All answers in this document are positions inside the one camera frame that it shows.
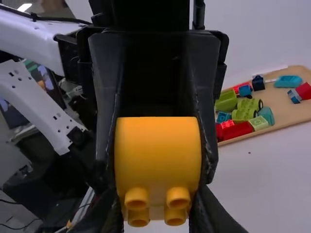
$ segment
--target wooden board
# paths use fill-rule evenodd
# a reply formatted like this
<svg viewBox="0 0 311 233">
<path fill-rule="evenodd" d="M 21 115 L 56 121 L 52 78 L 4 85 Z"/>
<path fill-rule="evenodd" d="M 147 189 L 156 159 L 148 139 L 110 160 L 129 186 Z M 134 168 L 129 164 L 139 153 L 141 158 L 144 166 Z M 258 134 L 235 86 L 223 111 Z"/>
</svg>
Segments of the wooden board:
<svg viewBox="0 0 311 233">
<path fill-rule="evenodd" d="M 263 76 L 265 80 L 268 80 L 276 79 L 282 75 L 298 75 L 303 79 L 304 83 L 308 82 L 311 84 L 311 70 L 304 66 L 289 66 L 286 69 L 276 70 Z M 303 100 L 300 104 L 293 104 L 287 96 L 287 92 L 290 88 L 275 88 L 273 84 L 274 83 L 265 83 L 265 90 L 254 91 L 252 95 L 254 98 L 262 99 L 263 106 L 271 108 L 275 117 L 275 125 L 264 130 L 219 142 L 218 146 L 311 120 L 311 100 Z"/>
</svg>

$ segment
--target black cable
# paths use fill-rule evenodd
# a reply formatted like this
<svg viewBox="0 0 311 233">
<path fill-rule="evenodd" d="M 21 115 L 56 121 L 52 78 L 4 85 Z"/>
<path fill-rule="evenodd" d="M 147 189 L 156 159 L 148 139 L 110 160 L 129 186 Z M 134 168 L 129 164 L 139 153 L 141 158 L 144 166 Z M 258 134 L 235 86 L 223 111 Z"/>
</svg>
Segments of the black cable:
<svg viewBox="0 0 311 233">
<path fill-rule="evenodd" d="M 8 11 L 14 14 L 17 14 L 19 16 L 23 16 L 26 18 L 31 18 L 33 20 L 33 22 L 36 22 L 37 20 L 41 20 L 41 21 L 61 21 L 61 22 L 72 22 L 72 23 L 83 23 L 86 25 L 90 25 L 90 22 L 81 20 L 81 19 L 76 19 L 76 18 L 65 18 L 65 17 L 41 17 L 38 16 L 36 13 L 30 13 L 28 14 L 27 12 L 21 12 L 18 11 L 16 9 L 13 9 L 11 7 L 7 7 L 4 5 L 0 5 L 0 9 L 4 10 L 4 11 Z"/>
<path fill-rule="evenodd" d="M 7 204 L 12 204 L 12 205 L 20 205 L 20 204 L 17 203 L 17 202 L 12 202 L 12 201 L 3 200 L 3 199 L 0 199 L 0 202 L 4 202 L 4 203 L 7 203 Z"/>
<path fill-rule="evenodd" d="M 83 205 L 83 206 L 80 206 L 80 207 L 77 209 L 76 213 L 77 213 L 81 208 L 86 207 L 86 206 L 91 205 L 91 204 L 93 204 L 93 203 L 91 202 L 91 203 L 89 203 L 89 204 L 85 204 L 85 205 Z M 73 211 L 74 207 L 75 207 L 75 206 L 73 206 L 70 210 L 68 210 L 67 212 L 65 212 L 65 213 L 54 223 L 54 225 L 56 225 L 57 223 L 59 223 L 61 220 L 63 220 L 63 218 L 64 218 L 67 214 L 69 214 L 71 211 Z"/>
<path fill-rule="evenodd" d="M 7 226 L 7 225 L 5 225 L 5 224 L 2 224 L 2 223 L 0 223 L 0 226 L 4 226 L 4 227 L 6 227 L 6 228 L 8 228 L 8 229 L 11 229 L 11 230 L 22 230 L 22 229 L 25 229 L 25 228 L 29 227 L 33 222 L 38 221 L 38 220 L 40 220 L 40 219 L 39 219 L 39 218 L 36 218 L 36 219 L 32 220 L 30 223 L 28 223 L 26 226 L 23 226 L 23 227 L 21 227 L 21 228 L 9 227 L 9 226 Z"/>
</svg>

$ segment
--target green lego brick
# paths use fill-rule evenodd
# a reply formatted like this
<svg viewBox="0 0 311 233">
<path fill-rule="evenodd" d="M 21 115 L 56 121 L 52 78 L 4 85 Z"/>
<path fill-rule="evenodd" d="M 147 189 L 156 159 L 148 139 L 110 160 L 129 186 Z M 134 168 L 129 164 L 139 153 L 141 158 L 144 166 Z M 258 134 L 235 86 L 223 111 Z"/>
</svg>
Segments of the green lego brick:
<svg viewBox="0 0 311 233">
<path fill-rule="evenodd" d="M 237 109 L 232 112 L 232 120 L 234 123 L 241 123 L 248 121 L 258 116 L 258 112 L 254 108 L 250 109 Z"/>
<path fill-rule="evenodd" d="M 238 109 L 243 108 L 254 108 L 259 111 L 261 108 L 263 108 L 263 102 L 260 99 L 242 98 L 238 100 Z"/>
<path fill-rule="evenodd" d="M 250 119 L 249 123 L 251 123 L 255 131 L 263 130 L 269 127 L 269 122 L 263 116 Z"/>
<path fill-rule="evenodd" d="M 237 95 L 233 89 L 222 91 L 218 100 L 215 101 L 216 111 L 231 112 L 238 103 Z"/>
</svg>

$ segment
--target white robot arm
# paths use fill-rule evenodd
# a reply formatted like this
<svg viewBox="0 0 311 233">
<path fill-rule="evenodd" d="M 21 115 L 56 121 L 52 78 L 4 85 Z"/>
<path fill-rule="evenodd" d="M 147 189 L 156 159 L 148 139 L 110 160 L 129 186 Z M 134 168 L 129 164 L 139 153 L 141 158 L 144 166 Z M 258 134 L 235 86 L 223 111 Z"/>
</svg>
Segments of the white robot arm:
<svg viewBox="0 0 311 233">
<path fill-rule="evenodd" d="M 25 16 L 0 4 L 0 50 L 34 61 L 64 76 L 58 42 L 54 38 L 76 32 L 85 24 L 37 20 L 28 13 L 19 14 Z"/>
<path fill-rule="evenodd" d="M 54 37 L 74 33 L 84 26 L 80 22 L 39 20 L 0 4 L 0 50 L 44 65 L 64 76 Z M 10 60 L 0 64 L 0 95 L 45 135 L 59 155 L 69 152 L 72 142 L 67 134 L 73 128 L 86 130 L 41 89 L 22 62 Z"/>
<path fill-rule="evenodd" d="M 22 62 L 0 64 L 0 94 L 44 134 L 59 155 L 69 152 L 72 142 L 67 134 L 73 128 L 86 130 L 47 95 Z"/>
</svg>

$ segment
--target white metal bracket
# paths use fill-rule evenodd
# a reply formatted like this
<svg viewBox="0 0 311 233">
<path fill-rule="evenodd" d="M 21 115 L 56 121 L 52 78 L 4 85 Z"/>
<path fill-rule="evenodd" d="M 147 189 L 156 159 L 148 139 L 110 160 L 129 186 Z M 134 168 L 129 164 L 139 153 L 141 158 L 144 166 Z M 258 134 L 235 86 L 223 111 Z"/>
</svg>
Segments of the white metal bracket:
<svg viewBox="0 0 311 233">
<path fill-rule="evenodd" d="M 0 96 L 35 125 L 59 155 L 69 152 L 72 142 L 67 134 L 74 127 L 86 130 L 35 82 L 22 62 L 0 64 Z"/>
</svg>

